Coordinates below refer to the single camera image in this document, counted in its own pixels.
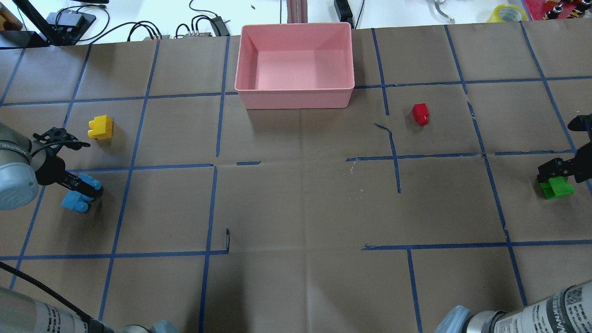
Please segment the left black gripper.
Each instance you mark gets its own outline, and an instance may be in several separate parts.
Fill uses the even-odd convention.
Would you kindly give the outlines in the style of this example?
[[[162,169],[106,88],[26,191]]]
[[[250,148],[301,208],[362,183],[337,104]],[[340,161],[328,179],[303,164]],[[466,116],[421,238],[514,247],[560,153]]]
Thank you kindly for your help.
[[[32,165],[40,185],[60,184],[70,191],[97,199],[102,196],[103,187],[101,181],[81,173],[74,175],[66,171],[65,161],[58,156],[61,148],[80,150],[88,148],[90,143],[80,141],[66,129],[52,127],[43,134],[32,135]]]

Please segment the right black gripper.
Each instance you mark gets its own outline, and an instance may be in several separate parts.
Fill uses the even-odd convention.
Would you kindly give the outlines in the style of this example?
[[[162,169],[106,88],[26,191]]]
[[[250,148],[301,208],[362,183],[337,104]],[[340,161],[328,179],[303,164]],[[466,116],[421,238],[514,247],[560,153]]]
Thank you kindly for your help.
[[[583,183],[592,177],[592,114],[575,116],[569,123],[570,131],[583,131],[588,143],[577,149],[570,160],[554,158],[537,167],[537,181],[542,184],[556,177],[573,176],[576,183]]]

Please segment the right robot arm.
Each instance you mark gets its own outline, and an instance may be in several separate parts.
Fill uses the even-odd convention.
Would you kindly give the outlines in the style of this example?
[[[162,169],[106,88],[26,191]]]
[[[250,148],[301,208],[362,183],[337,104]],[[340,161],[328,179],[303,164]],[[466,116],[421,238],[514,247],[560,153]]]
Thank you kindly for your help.
[[[559,202],[573,195],[569,177],[583,183],[591,178],[591,144],[580,147],[574,158],[554,158],[538,169],[537,193],[545,202]],[[438,333],[589,333],[592,283],[586,281],[513,312],[453,308],[438,325]]]

